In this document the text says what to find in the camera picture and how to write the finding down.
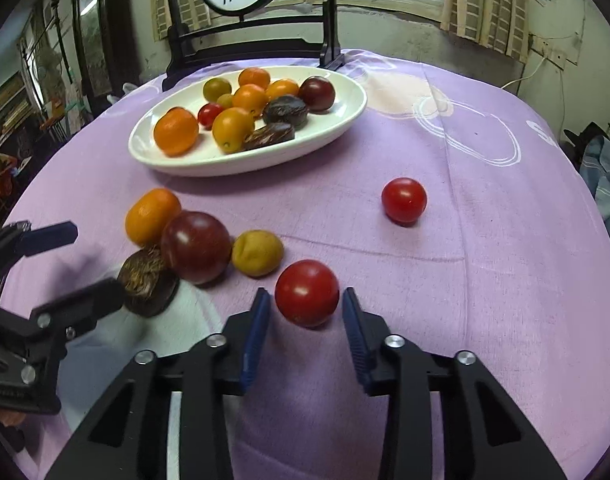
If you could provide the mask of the person left hand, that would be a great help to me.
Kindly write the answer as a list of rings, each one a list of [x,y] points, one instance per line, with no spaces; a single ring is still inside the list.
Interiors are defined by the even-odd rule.
[[[4,427],[17,427],[26,419],[26,415],[21,412],[6,410],[0,408],[0,423]]]

